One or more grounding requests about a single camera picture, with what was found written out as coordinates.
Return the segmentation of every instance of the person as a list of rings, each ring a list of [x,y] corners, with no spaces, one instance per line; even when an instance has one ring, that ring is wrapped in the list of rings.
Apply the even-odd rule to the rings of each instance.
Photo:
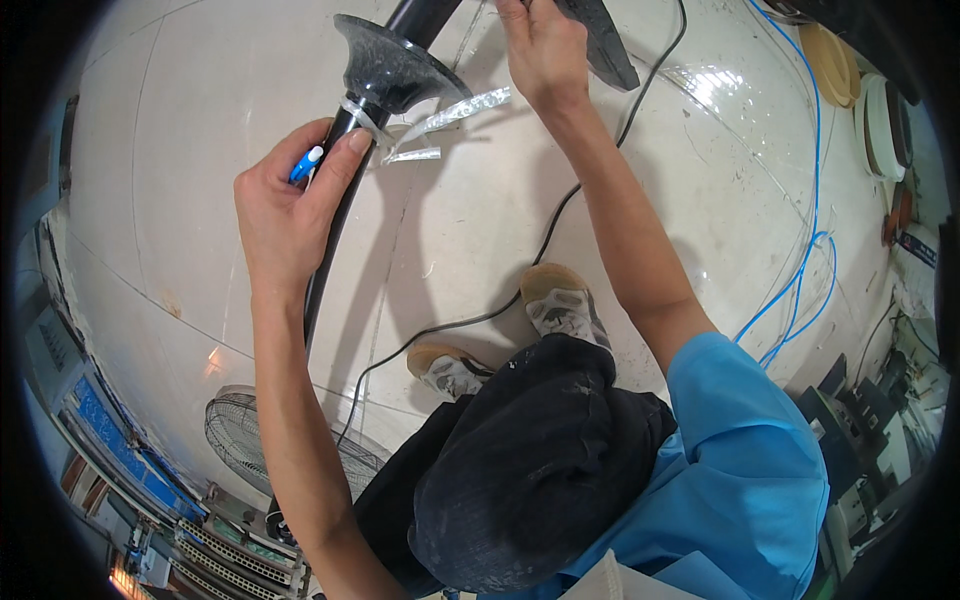
[[[541,338],[496,372],[457,348],[410,350],[412,374],[448,402],[352,505],[307,373],[303,298],[371,136],[344,136],[303,191],[286,177],[329,128],[314,121],[234,184],[260,434],[287,524],[330,598],[443,588],[557,598],[580,578],[596,585],[601,565],[620,595],[604,583],[580,597],[623,597],[641,575],[707,598],[801,596],[828,498],[817,440],[695,298],[590,104],[585,28],[553,0],[497,8],[516,89],[583,185],[607,276],[666,377],[672,410],[613,386],[589,288],[563,266],[539,265],[520,291]]]

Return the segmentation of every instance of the blue marker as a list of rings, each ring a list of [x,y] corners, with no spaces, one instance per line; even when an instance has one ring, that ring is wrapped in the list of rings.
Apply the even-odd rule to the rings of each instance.
[[[324,155],[324,149],[320,146],[314,146],[310,152],[303,155],[294,170],[290,172],[289,183],[292,185],[305,178],[310,173],[310,169],[317,166],[320,157]]]

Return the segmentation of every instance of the black rubber funnel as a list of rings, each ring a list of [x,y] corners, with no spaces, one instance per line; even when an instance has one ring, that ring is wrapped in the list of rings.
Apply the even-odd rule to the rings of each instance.
[[[460,101],[473,95],[439,60],[389,29],[348,14],[334,15],[333,25],[350,49],[347,90],[391,114],[427,98]]]
[[[640,77],[603,0],[557,0],[557,7],[567,18],[587,27],[587,60],[600,81],[625,90],[640,86]]]

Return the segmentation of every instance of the fingernail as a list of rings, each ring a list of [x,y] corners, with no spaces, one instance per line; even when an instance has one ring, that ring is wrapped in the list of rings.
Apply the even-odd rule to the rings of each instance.
[[[350,132],[350,139],[347,140],[347,144],[354,152],[363,154],[368,148],[370,148],[370,142],[372,139],[373,136],[370,135],[370,132],[364,129],[359,129]]]

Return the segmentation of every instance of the hand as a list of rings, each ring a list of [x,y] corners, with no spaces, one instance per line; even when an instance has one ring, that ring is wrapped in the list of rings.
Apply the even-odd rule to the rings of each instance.
[[[287,181],[303,155],[324,140],[332,122],[326,118],[300,127],[233,181],[255,297],[281,294],[302,300],[307,280],[324,258],[330,221],[370,148],[370,133],[355,130],[338,140],[306,191]]]
[[[507,32],[510,75],[541,119],[589,106],[587,28],[555,0],[496,0]]]

